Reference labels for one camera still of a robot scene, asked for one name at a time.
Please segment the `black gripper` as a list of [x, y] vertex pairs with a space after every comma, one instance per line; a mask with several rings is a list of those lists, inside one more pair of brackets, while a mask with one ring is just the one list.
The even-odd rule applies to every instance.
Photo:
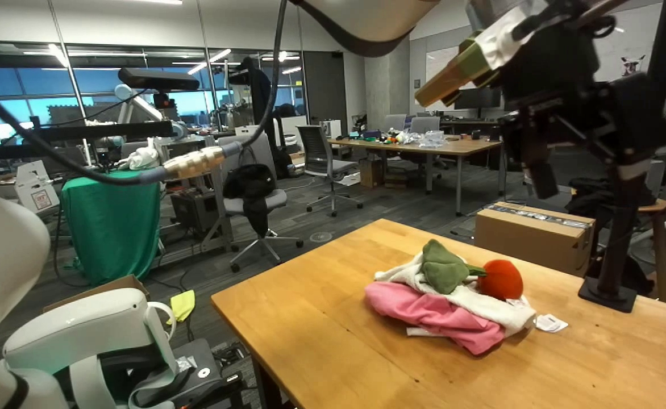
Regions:
[[583, 146], [604, 164], [650, 154], [650, 80], [596, 80], [596, 41], [613, 27], [613, 15], [572, 13], [539, 13], [513, 24], [509, 37], [520, 48], [499, 70], [499, 89], [505, 106], [516, 112], [505, 142], [519, 162], [545, 164], [552, 146]]

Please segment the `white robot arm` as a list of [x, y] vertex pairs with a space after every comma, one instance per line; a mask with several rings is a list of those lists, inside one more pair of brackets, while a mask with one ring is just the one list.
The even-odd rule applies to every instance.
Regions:
[[[350, 52], [382, 57], [440, 0], [291, 0]], [[619, 0], [463, 0], [475, 31], [416, 90], [449, 104], [470, 86], [492, 86], [513, 114], [507, 142], [528, 164], [554, 146], [580, 146], [608, 166], [657, 150], [657, 96], [642, 75], [600, 82], [596, 39]]]

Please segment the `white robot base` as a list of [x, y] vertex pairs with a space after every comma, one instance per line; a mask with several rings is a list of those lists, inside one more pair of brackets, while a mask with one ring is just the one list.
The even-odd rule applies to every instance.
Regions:
[[[43, 273], [50, 234], [0, 198], [0, 322]], [[191, 409], [220, 389], [205, 342], [170, 346], [163, 306], [136, 286], [58, 305], [0, 347], [0, 409]]]

